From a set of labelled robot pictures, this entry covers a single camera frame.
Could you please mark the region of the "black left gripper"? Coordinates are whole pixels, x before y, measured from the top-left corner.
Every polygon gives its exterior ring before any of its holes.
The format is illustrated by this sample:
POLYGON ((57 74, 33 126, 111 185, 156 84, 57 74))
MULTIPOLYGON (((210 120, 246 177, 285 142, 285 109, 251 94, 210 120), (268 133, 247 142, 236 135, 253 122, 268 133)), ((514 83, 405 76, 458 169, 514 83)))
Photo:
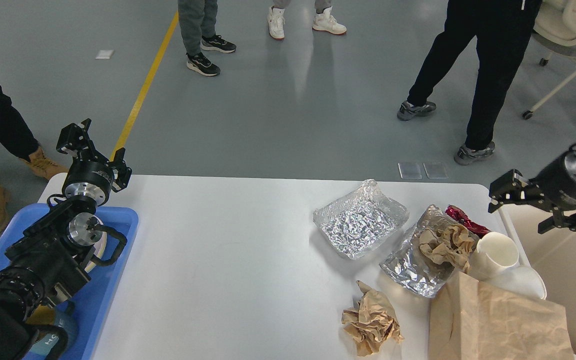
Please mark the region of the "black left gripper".
POLYGON ((99 153, 89 137, 91 124, 92 119, 87 118, 62 128, 55 149, 73 157, 62 194, 66 198, 87 196, 100 207, 108 202, 111 191, 118 193, 128 186, 133 171, 124 159, 124 147, 115 151, 112 161, 99 162, 99 153))

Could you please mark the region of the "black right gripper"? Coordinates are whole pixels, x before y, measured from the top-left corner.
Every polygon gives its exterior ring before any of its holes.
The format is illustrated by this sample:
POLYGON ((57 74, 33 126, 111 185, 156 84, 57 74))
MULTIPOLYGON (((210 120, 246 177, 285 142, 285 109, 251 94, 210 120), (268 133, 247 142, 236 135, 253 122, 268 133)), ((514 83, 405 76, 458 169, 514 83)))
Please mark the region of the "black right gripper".
POLYGON ((576 231, 576 212, 571 215, 563 212, 576 209, 576 145, 556 157, 533 180, 516 169, 507 171, 489 185, 488 196, 490 214, 508 204, 530 205, 549 211, 551 217, 538 224, 539 234, 555 228, 576 231), (549 201, 554 206, 549 208, 549 201))

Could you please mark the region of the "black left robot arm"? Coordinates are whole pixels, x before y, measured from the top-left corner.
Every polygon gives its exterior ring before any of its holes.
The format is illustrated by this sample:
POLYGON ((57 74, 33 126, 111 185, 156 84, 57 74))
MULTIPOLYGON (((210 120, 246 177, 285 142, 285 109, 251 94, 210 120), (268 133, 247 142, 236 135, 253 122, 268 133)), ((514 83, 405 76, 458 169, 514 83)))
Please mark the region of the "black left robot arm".
POLYGON ((89 137, 91 123, 87 118, 62 128, 55 148, 73 162, 58 201, 5 251, 10 262, 0 270, 0 360, 22 359, 48 334, 57 342, 46 359, 57 360, 67 349, 66 330, 33 325, 30 317, 41 305, 55 307, 73 298, 91 280, 88 264, 109 267, 128 244, 125 234, 96 217, 110 192, 130 182, 126 150, 116 150, 112 160, 105 157, 89 137))

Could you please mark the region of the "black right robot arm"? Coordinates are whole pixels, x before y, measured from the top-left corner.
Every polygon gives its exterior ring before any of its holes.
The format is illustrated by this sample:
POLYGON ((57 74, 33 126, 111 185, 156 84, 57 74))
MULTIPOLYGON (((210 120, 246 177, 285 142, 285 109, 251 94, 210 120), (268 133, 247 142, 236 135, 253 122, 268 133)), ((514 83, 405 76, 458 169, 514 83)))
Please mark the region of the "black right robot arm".
POLYGON ((504 173, 490 184, 489 198, 490 214, 507 204, 530 205, 549 213, 538 224, 539 234, 555 228, 576 231, 576 143, 533 178, 516 169, 504 173))

